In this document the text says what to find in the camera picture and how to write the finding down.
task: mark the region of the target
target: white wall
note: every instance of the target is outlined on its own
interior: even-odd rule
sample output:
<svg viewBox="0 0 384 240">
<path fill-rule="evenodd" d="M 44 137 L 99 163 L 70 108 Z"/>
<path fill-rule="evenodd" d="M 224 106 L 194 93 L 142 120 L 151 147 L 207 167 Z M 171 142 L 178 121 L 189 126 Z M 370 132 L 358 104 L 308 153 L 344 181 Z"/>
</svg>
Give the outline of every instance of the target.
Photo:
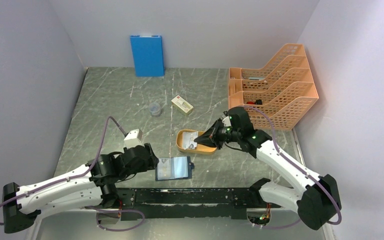
<svg viewBox="0 0 384 240">
<path fill-rule="evenodd" d="M 47 0 L 0 0 L 0 202 L 5 184 L 53 176 L 83 76 Z M 24 236 L 0 226 L 0 240 Z"/>
<path fill-rule="evenodd" d="M 166 67 L 261 68 L 319 0 L 50 0 L 88 67 L 133 67 L 130 35 L 162 35 Z"/>
<path fill-rule="evenodd" d="M 337 239 L 384 239 L 384 0 L 321 0 L 298 42 L 320 100 L 296 129 L 307 165 L 338 181 Z"/>
</svg>

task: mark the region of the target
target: gray marble table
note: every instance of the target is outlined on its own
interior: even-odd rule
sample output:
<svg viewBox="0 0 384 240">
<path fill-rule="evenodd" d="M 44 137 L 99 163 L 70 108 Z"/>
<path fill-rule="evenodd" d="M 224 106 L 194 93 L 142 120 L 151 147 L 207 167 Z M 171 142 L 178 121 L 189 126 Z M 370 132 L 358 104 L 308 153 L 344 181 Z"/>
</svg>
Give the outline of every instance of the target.
<svg viewBox="0 0 384 240">
<path fill-rule="evenodd" d="M 107 116 L 126 130 L 140 128 L 145 143 L 157 157 L 186 156 L 176 147 L 182 129 L 205 131 L 228 109 L 228 69 L 169 68 L 164 77 L 136 77 L 133 68 L 91 67 L 74 109 L 55 176 L 77 168 L 96 155 Z M 181 95 L 194 106 L 189 116 L 172 108 Z M 152 117 L 148 104 L 158 102 L 162 114 Z M 292 131 L 277 131 L 279 145 L 300 160 Z M 111 122 L 102 153 L 122 151 L 124 137 Z M 264 162 L 247 153 L 223 148 L 213 155 L 190 154 L 195 164 L 192 179 L 155 181 L 155 172 L 139 173 L 118 187 L 211 188 L 249 187 L 261 178 L 289 184 Z"/>
</svg>

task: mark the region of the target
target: blue panel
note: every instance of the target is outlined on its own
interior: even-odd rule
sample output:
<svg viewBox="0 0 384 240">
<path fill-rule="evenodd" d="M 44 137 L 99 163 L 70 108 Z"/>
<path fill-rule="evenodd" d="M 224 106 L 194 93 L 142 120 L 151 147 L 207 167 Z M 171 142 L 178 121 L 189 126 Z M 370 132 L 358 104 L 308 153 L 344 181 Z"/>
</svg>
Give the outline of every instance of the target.
<svg viewBox="0 0 384 240">
<path fill-rule="evenodd" d="M 134 70 L 138 77 L 164 76 L 163 40 L 159 35 L 130 36 Z"/>
</svg>

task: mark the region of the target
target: blue folder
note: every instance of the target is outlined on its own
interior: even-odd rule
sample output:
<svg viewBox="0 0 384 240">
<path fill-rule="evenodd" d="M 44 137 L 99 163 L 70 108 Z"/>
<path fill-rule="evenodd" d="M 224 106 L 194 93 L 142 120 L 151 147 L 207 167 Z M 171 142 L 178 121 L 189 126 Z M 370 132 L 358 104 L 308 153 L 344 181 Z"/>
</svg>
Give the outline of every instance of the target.
<svg viewBox="0 0 384 240">
<path fill-rule="evenodd" d="M 164 76 L 163 40 L 160 35 L 131 35 L 130 44 L 137 77 Z"/>
</svg>

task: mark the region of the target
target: orange tray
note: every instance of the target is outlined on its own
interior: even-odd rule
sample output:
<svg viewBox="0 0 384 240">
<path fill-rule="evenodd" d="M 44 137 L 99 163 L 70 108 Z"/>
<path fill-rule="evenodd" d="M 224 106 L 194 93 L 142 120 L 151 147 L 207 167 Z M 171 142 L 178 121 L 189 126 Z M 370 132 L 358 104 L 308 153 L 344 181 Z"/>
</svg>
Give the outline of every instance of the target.
<svg viewBox="0 0 384 240">
<path fill-rule="evenodd" d="M 180 152 L 183 153 L 190 153 L 190 154 L 204 154 L 204 155 L 211 155 L 216 152 L 217 148 L 216 147 L 209 147 L 209 146 L 204 146 L 202 144 L 198 144 L 196 146 L 196 149 L 184 149 L 183 147 L 183 132 L 198 132 L 198 136 L 201 136 L 204 134 L 204 131 L 196 131 L 196 130 L 190 130 L 190 129 L 182 129 L 177 133 L 176 137 L 176 146 L 179 149 Z"/>
</svg>

